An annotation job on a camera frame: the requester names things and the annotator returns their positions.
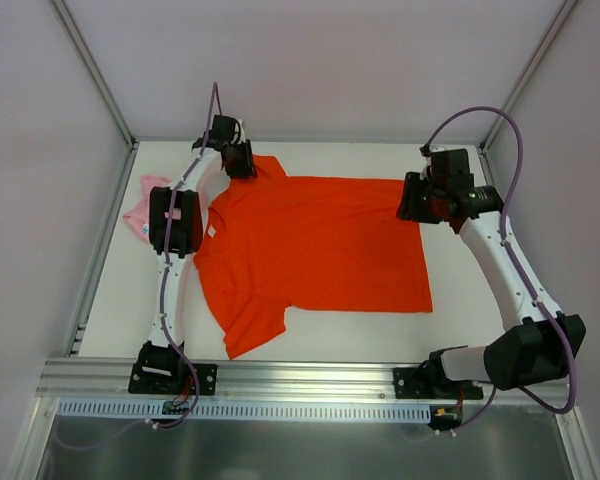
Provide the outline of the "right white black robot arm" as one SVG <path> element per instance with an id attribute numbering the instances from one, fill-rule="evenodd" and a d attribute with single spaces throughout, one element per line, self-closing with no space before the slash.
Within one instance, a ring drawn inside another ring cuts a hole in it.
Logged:
<path id="1" fill-rule="evenodd" d="M 586 327 L 567 315 L 543 288 L 504 215 L 492 186 L 478 186 L 464 149 L 432 151 L 420 172 L 409 172 L 397 216 L 420 224 L 446 223 L 468 247 L 494 295 L 504 332 L 484 347 L 452 347 L 430 354 L 425 389 L 445 397 L 461 381 L 499 390 L 570 379 Z"/>

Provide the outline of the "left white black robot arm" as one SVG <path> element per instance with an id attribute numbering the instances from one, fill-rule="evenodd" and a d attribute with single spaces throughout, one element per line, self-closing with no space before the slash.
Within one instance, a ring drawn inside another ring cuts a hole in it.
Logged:
<path id="1" fill-rule="evenodd" d="M 158 291 L 147 341 L 132 367 L 131 394 L 196 392 L 184 360 L 183 309 L 187 276 L 201 247 L 209 208 L 219 194 L 215 182 L 256 176 L 251 141 L 243 121 L 217 114 L 191 149 L 191 163 L 166 187 L 149 195 L 149 243 L 156 253 Z"/>

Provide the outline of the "orange t shirt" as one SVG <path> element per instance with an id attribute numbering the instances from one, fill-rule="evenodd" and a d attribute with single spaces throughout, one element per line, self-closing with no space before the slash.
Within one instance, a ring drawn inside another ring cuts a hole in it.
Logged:
<path id="1" fill-rule="evenodd" d="M 290 176 L 273 156 L 211 204 L 194 258 L 236 359 L 285 332 L 290 307 L 430 313 L 418 224 L 398 219 L 396 179 Z"/>

